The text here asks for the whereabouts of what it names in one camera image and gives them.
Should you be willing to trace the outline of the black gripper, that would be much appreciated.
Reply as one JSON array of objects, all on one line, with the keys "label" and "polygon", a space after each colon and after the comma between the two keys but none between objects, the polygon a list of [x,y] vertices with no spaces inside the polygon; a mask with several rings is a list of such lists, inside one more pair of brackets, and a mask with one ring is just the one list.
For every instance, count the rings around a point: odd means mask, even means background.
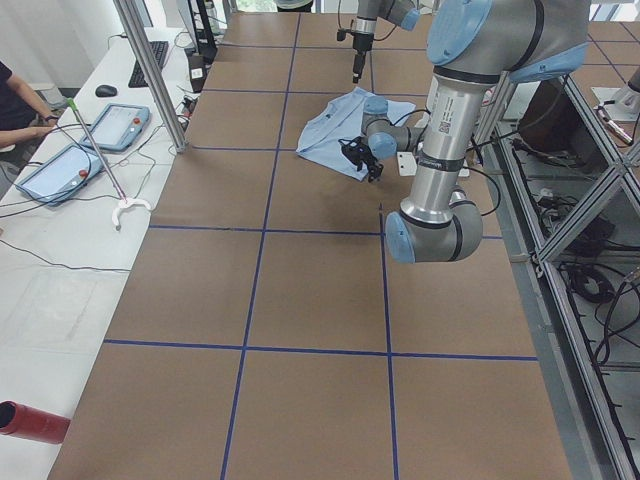
[{"label": "black gripper", "polygon": [[371,50],[369,33],[353,32],[353,49],[356,51],[352,68],[352,82],[359,83],[365,67],[365,56]]},{"label": "black gripper", "polygon": [[377,163],[377,159],[372,154],[368,145],[358,143],[355,147],[356,160],[355,164],[358,170],[364,166],[368,169],[367,181],[369,183],[379,179],[384,170],[384,165]]}]

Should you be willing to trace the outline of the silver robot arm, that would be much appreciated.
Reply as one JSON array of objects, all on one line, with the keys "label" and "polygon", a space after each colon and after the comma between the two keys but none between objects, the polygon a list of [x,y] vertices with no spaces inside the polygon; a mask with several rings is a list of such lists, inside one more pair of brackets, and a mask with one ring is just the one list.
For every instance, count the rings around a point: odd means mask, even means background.
[{"label": "silver robot arm", "polygon": [[406,31],[412,31],[420,18],[419,10],[408,0],[359,0],[356,18],[349,32],[353,37],[355,57],[352,80],[357,84],[362,78],[366,54],[371,51],[376,24],[383,19]]},{"label": "silver robot arm", "polygon": [[457,184],[487,90],[569,74],[585,60],[587,1],[446,1],[429,29],[437,83],[425,129],[394,127],[382,97],[366,101],[361,132],[373,156],[416,149],[409,196],[387,216],[391,256],[401,263],[470,256],[483,235],[478,207]]}]

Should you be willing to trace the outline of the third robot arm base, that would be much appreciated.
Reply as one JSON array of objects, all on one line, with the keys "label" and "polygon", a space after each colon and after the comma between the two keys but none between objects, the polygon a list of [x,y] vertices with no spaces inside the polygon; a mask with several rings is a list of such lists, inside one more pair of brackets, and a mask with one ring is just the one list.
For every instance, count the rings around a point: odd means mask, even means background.
[{"label": "third robot arm base", "polygon": [[605,122],[634,122],[639,117],[639,69],[621,87],[592,87],[596,113]]}]

